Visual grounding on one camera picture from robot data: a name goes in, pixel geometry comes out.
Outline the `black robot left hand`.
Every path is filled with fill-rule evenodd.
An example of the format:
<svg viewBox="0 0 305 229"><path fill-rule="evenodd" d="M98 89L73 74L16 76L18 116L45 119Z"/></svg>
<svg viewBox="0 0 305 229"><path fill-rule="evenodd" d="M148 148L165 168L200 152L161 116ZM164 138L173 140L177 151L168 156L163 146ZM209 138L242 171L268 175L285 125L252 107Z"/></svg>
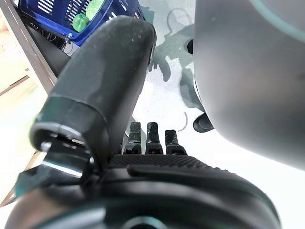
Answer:
<svg viewBox="0 0 305 229"><path fill-rule="evenodd" d="M8 229L279 229L270 198L187 155L174 130L147 150L129 118L156 43L128 16L100 26L66 64L31 126L43 162L21 172Z"/></svg>

